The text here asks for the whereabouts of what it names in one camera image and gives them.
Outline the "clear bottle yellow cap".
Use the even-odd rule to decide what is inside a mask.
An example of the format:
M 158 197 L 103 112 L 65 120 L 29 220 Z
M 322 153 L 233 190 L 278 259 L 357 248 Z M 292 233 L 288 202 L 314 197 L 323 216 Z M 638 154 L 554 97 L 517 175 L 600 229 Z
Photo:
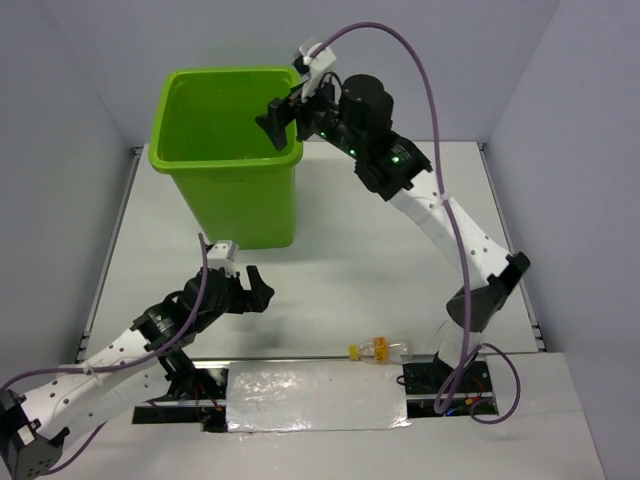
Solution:
M 348 347 L 348 358 L 378 365 L 402 364 L 412 358 L 412 351 L 406 340 L 390 340 L 379 336 Z

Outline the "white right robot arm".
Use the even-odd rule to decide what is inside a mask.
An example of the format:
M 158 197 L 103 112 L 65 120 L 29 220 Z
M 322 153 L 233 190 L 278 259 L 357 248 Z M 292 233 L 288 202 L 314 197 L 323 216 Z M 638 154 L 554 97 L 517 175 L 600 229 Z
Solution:
M 393 131 L 394 100 L 380 80 L 359 74 L 340 86 L 324 81 L 308 97 L 302 90 L 296 86 L 272 99 L 256 118 L 274 147 L 287 146 L 286 129 L 294 124 L 298 140 L 317 135 L 349 155 L 362 184 L 411 219 L 459 268 L 463 285 L 446 304 L 451 324 L 434 369 L 442 389 L 457 391 L 470 377 L 470 354 L 489 321 L 528 270 L 528 257 L 501 247 L 441 193 L 427 156 Z

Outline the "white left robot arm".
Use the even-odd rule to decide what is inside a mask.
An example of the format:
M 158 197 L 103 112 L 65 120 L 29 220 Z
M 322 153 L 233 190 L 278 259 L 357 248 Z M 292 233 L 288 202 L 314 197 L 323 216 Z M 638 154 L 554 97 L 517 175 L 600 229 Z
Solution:
M 46 370 L 50 381 L 19 393 L 1 389 L 1 457 L 13 479 L 62 470 L 66 447 L 92 439 L 112 418 L 157 400 L 223 398 L 222 383 L 185 353 L 225 314 L 261 313 L 274 290 L 257 267 L 239 274 L 201 269 L 180 290 L 146 309 L 103 350 L 77 366 Z

